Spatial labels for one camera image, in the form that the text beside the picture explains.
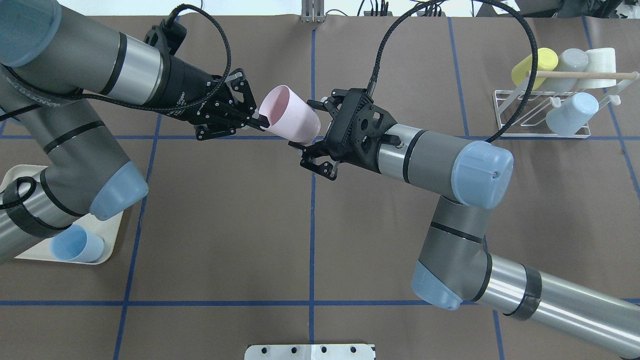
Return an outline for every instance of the black cable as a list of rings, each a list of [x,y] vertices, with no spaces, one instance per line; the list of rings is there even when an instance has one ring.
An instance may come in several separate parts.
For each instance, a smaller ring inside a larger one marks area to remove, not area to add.
[[[422,14],[423,17],[430,17],[431,14],[433,14],[433,17],[438,17],[438,12],[440,12],[442,14],[442,7],[440,6],[440,4],[443,2],[443,0],[439,0],[437,3],[433,3],[431,5],[429,5],[427,8],[424,9],[424,13]]]
[[[222,38],[222,41],[225,44],[225,50],[227,52],[227,66],[225,67],[225,71],[222,74],[221,81],[219,81],[216,84],[216,86],[214,86],[214,88],[207,95],[205,95],[205,97],[203,97],[201,99],[198,99],[196,101],[190,102],[190,103],[185,104],[185,105],[174,106],[174,107],[171,107],[171,108],[149,108],[147,106],[129,104],[128,102],[123,102],[123,101],[112,99],[110,97],[101,96],[101,95],[95,95],[95,94],[81,94],[81,95],[71,95],[71,96],[54,94],[52,92],[48,92],[47,90],[38,88],[38,87],[28,83],[26,80],[22,79],[18,74],[16,74],[15,71],[13,71],[12,68],[7,67],[7,66],[5,66],[5,68],[7,69],[7,71],[9,71],[11,73],[11,75],[15,76],[17,79],[19,79],[23,83],[25,83],[25,84],[27,84],[29,86],[32,86],[36,90],[38,90],[40,92],[43,92],[43,93],[45,93],[47,95],[59,97],[61,99],[65,99],[65,100],[78,101],[78,100],[82,100],[82,99],[94,99],[94,100],[100,100],[100,101],[108,102],[110,104],[114,104],[114,105],[118,105],[118,106],[123,106],[125,108],[130,108],[130,109],[135,109],[135,110],[143,110],[143,111],[153,111],[155,113],[164,113],[164,112],[168,113],[168,112],[172,112],[172,111],[185,110],[185,109],[188,109],[188,108],[193,108],[195,106],[200,106],[203,102],[208,101],[225,84],[225,79],[227,78],[227,76],[229,75],[229,72],[231,71],[231,46],[229,45],[229,41],[227,39],[227,35],[225,34],[224,30],[222,30],[222,26],[220,26],[220,24],[218,24],[218,21],[216,21],[216,19],[211,17],[211,15],[209,15],[204,10],[202,10],[202,9],[196,7],[196,6],[190,5],[190,4],[182,4],[182,5],[178,6],[178,7],[176,7],[175,9],[173,9],[171,14],[169,15],[169,18],[166,21],[166,25],[168,27],[171,27],[173,25],[173,23],[175,22],[175,18],[178,16],[178,14],[180,12],[184,11],[184,10],[187,10],[187,9],[194,10],[194,11],[198,12],[200,15],[206,17],[209,21],[211,21],[211,23],[213,23],[214,26],[216,26],[216,29],[218,29],[218,32],[220,32],[220,37]]]
[[[538,72],[538,44],[536,43],[536,38],[533,35],[533,30],[531,30],[531,27],[529,26],[527,21],[516,10],[512,9],[510,6],[507,6],[507,5],[503,4],[503,3],[500,3],[500,2],[495,1],[495,0],[476,0],[476,1],[479,1],[479,2],[485,3],[485,4],[489,4],[489,5],[492,5],[492,6],[496,6],[497,8],[503,9],[504,11],[510,13],[511,16],[513,16],[520,23],[520,25],[522,25],[522,27],[524,28],[525,33],[527,33],[527,38],[529,39],[529,44],[531,45],[531,56],[532,56],[532,59],[531,59],[531,76],[529,77],[529,83],[527,84],[527,90],[525,90],[525,93],[522,96],[522,101],[520,101],[520,105],[518,105],[518,108],[513,113],[513,115],[509,119],[509,121],[507,121],[506,124],[504,124],[504,126],[500,130],[498,130],[493,136],[491,136],[491,137],[489,137],[488,139],[485,140],[486,142],[490,143],[490,142],[493,142],[494,140],[498,139],[502,134],[504,134],[505,131],[507,131],[507,129],[511,125],[513,125],[513,123],[518,119],[518,116],[520,116],[520,113],[522,112],[522,110],[524,109],[525,105],[527,104],[527,101],[529,100],[529,96],[531,95],[531,90],[533,89],[533,84],[534,84],[534,82],[536,80],[536,74]],[[376,83],[378,82],[378,74],[380,73],[380,61],[382,60],[382,52],[385,50],[385,46],[387,44],[387,41],[389,40],[389,37],[391,37],[391,34],[394,32],[394,30],[402,23],[402,21],[406,20],[408,17],[410,17],[414,13],[417,13],[419,10],[422,10],[422,9],[426,8],[430,4],[443,3],[443,2],[444,1],[429,0],[429,1],[426,1],[426,2],[423,2],[423,3],[418,3],[411,10],[409,10],[406,13],[402,14],[402,16],[400,16],[391,25],[391,27],[389,27],[389,29],[385,33],[385,36],[382,38],[382,41],[380,42],[380,47],[378,48],[378,54],[376,55],[376,63],[374,65],[374,67],[373,67],[373,71],[371,73],[371,78],[369,79],[369,84],[367,85],[367,93],[370,96],[373,94],[373,90],[375,89]]]
[[[20,114],[24,114],[26,112],[29,112],[31,110],[35,110],[37,108],[41,108],[40,105],[38,104],[33,104],[33,105],[29,105],[29,106],[25,106],[23,108],[20,108],[18,110],[13,110],[10,113],[6,113],[4,115],[0,115],[0,122],[5,121],[6,119],[10,119],[12,117],[16,117]]]
[[[344,12],[342,12],[342,10],[338,10],[338,9],[331,9],[331,10],[328,10],[328,11],[327,11],[326,13],[324,13],[324,14],[326,15],[326,14],[328,14],[328,13],[330,13],[330,12],[339,12],[339,13],[343,14],[344,16],[349,16],[349,15],[345,14]]]
[[[356,14],[356,16],[360,16],[360,10],[362,10],[362,6],[364,5],[365,0],[362,0],[362,2],[360,3],[360,7],[358,8],[358,13]]]
[[[29,176],[24,176],[24,177],[19,177],[16,180],[16,188],[20,188],[21,184],[24,183],[29,183],[29,190],[27,190],[27,192],[21,196],[18,200],[13,201],[13,202],[9,202],[7,204],[0,204],[0,210],[7,210],[7,209],[11,209],[11,208],[15,208],[16,206],[22,204],[23,202],[27,201],[28,198],[30,198],[33,193],[36,192],[36,188],[38,187],[35,179],[33,179],[32,177]]]

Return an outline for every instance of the silver arm segment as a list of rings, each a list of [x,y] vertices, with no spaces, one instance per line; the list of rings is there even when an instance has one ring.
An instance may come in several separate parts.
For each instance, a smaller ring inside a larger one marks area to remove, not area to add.
[[[640,357],[640,306],[485,252],[491,213],[440,198],[412,281],[420,298],[446,309],[475,301],[624,359]]]

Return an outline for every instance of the white wall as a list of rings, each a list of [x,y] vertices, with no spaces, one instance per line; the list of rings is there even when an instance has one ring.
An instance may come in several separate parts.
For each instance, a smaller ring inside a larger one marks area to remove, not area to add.
[[[62,5],[84,15],[168,15],[182,3],[200,6],[200,0],[58,0]],[[300,14],[301,0],[202,0],[202,8],[211,15],[280,15]],[[409,10],[415,2],[393,0],[389,10],[398,16]],[[347,15],[355,16],[360,6],[359,0],[326,0],[324,9],[340,9]],[[442,5],[448,16],[471,16],[470,0],[449,0]],[[362,10],[370,10],[369,0],[365,0]]]

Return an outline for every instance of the gray cup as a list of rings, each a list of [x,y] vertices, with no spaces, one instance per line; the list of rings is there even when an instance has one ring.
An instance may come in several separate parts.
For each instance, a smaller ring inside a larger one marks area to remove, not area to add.
[[[591,94],[579,92],[565,100],[559,108],[547,113],[547,126],[560,136],[571,136],[598,112],[598,100]]]
[[[567,49],[558,56],[558,66],[555,71],[582,72],[589,63],[589,56],[580,49]],[[544,87],[547,91],[562,93],[571,91],[578,79],[547,78]]]

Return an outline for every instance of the white tray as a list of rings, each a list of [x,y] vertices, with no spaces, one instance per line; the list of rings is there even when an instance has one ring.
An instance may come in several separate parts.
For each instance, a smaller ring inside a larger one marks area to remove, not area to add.
[[[16,165],[7,171],[2,184],[0,184],[0,192],[14,180],[21,176],[34,176],[46,167],[39,165]],[[16,259],[29,259],[29,260],[41,260],[41,261],[55,261],[57,263],[73,263],[83,265],[98,265],[101,264],[113,253],[113,247],[116,243],[116,237],[118,236],[118,229],[120,228],[120,221],[122,220],[122,213],[110,218],[107,221],[100,221],[95,216],[88,214],[74,222],[76,225],[84,227],[86,230],[100,236],[104,239],[104,252],[102,256],[93,263],[79,263],[77,261],[60,261],[53,257],[49,250],[49,244],[51,239],[44,239],[38,245],[30,248],[22,254],[16,256]]]

